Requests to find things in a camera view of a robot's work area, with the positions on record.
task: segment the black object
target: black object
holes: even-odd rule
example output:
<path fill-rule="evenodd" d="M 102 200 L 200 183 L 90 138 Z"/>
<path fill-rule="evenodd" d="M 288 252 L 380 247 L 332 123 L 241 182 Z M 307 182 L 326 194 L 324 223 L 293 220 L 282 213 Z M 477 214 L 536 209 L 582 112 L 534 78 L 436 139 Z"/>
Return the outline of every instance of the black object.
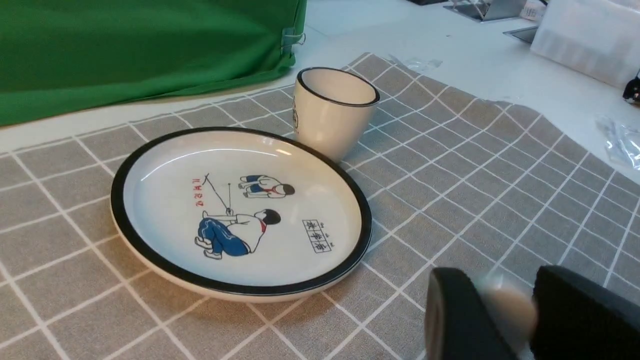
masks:
<path fill-rule="evenodd" d="M 533 297 L 538 360 L 640 359 L 640 307 L 561 266 L 542 266 Z"/>
<path fill-rule="evenodd" d="M 561 266 L 538 269 L 536 360 L 640 359 L 640 307 Z M 464 272 L 436 268 L 427 292 L 430 360 L 517 360 Z"/>
<path fill-rule="evenodd" d="M 622 93 L 622 98 L 632 104 L 640 105 L 640 78 L 638 76 L 629 81 L 625 91 Z"/>
<path fill-rule="evenodd" d="M 418 5 L 431 5 L 431 4 L 438 4 L 438 3 L 446 3 L 448 0 L 409 0 L 409 1 Z"/>
<path fill-rule="evenodd" d="M 424 317 L 429 360 L 517 360 L 469 277 L 435 268 Z"/>

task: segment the cartoon child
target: cartoon child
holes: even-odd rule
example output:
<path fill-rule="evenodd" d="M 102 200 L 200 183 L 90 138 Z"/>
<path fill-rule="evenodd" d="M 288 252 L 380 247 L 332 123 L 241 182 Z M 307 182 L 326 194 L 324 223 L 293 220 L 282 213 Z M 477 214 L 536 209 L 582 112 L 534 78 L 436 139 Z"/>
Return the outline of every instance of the cartoon child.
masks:
<path fill-rule="evenodd" d="M 238 184 L 238 188 L 244 190 L 244 196 L 253 197 L 269 197 L 279 199 L 287 195 L 296 193 L 296 189 L 289 184 L 281 184 L 280 181 L 267 175 L 249 175 L 240 178 L 242 183 Z"/>
<path fill-rule="evenodd" d="M 280 214 L 271 209 L 236 216 L 209 216 L 203 211 L 195 242 L 208 258 L 219 260 L 222 252 L 229 256 L 247 255 L 255 252 L 267 226 L 279 222 Z"/>

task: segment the cup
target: cup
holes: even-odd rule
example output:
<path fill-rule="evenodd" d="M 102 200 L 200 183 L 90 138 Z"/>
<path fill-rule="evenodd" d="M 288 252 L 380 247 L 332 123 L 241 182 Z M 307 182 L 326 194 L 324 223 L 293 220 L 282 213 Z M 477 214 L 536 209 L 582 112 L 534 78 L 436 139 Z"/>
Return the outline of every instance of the cup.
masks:
<path fill-rule="evenodd" d="M 339 162 L 366 129 L 379 101 L 377 89 L 350 72 L 303 69 L 293 93 L 296 139 Z"/>

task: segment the plastic bag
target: plastic bag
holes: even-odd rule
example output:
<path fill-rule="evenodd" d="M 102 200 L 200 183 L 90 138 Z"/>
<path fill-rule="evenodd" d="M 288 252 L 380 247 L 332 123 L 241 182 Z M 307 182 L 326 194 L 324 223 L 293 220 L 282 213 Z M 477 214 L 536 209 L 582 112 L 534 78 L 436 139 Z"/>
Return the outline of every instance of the plastic bag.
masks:
<path fill-rule="evenodd" d="M 609 159 L 617 164 L 640 170 L 640 131 L 617 123 L 605 116 L 596 119 L 596 127 L 607 140 Z"/>

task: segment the metal stand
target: metal stand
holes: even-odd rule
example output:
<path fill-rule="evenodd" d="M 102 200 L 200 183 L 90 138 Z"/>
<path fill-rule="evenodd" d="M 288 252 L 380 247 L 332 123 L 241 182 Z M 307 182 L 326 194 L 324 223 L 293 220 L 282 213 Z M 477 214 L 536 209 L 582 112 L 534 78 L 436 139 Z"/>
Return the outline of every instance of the metal stand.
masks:
<path fill-rule="evenodd" d="M 476 22 L 488 22 L 519 17 L 527 0 L 493 0 L 490 4 L 483 0 L 476 3 L 464 2 L 465 4 L 449 5 L 444 8 Z"/>

